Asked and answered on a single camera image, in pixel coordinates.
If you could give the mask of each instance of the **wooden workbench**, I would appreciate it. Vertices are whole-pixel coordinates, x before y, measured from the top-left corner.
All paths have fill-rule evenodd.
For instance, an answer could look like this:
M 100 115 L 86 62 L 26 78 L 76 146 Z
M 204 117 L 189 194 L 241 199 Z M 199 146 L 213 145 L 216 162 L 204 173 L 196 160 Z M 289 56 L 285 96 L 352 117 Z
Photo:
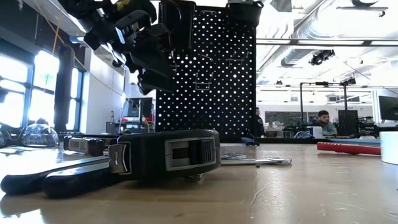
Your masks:
M 225 146 L 293 165 L 220 167 L 199 183 L 123 182 L 66 200 L 0 193 L 0 223 L 398 223 L 397 171 L 379 156 L 325 153 L 316 145 Z M 0 153 L 0 179 L 17 166 L 80 159 L 62 150 Z

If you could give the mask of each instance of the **man sitting at desk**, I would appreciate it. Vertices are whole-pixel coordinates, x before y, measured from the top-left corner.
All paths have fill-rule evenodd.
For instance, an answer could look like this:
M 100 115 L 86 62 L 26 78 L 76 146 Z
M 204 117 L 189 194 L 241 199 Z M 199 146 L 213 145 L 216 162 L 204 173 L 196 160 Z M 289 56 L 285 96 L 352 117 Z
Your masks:
M 332 123 L 329 122 L 329 112 L 321 110 L 318 112 L 317 124 L 322 126 L 322 134 L 324 136 L 332 136 L 337 134 L 337 130 Z

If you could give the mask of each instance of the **black pegboard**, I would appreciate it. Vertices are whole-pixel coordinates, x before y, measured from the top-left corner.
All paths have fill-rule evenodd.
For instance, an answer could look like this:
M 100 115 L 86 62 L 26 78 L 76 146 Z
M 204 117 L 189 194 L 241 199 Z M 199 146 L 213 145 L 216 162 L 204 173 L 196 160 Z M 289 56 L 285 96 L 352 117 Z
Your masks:
M 256 31 L 226 8 L 198 6 L 192 49 L 169 56 L 175 93 L 156 94 L 156 131 L 215 129 L 222 141 L 253 133 Z

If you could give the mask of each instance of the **person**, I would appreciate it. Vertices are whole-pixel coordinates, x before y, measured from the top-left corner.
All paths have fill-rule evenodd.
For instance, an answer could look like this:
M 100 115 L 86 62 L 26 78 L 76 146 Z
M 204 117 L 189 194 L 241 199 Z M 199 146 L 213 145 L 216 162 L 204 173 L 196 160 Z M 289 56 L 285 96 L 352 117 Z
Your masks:
M 261 136 L 265 136 L 266 132 L 264 130 L 264 123 L 262 122 L 262 118 L 260 117 L 260 109 L 256 108 L 256 116 L 254 117 L 255 120 L 255 136 L 257 138 L 261 138 Z
M 329 112 L 325 110 L 321 110 L 318 112 L 318 121 L 317 124 L 319 124 L 322 127 L 322 134 L 324 136 L 332 136 L 332 135 L 337 135 L 337 130 L 334 127 L 332 123 L 329 122 Z

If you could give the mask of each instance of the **safety glasses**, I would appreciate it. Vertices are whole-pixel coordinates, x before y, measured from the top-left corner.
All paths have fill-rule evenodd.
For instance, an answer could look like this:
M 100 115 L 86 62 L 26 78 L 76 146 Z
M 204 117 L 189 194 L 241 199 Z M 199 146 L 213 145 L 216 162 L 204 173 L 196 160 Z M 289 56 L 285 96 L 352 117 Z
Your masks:
M 13 137 L 14 130 L 0 124 L 0 148 L 8 146 L 22 146 L 33 148 L 57 147 L 59 144 L 58 134 L 46 124 L 32 124 L 22 129 Z

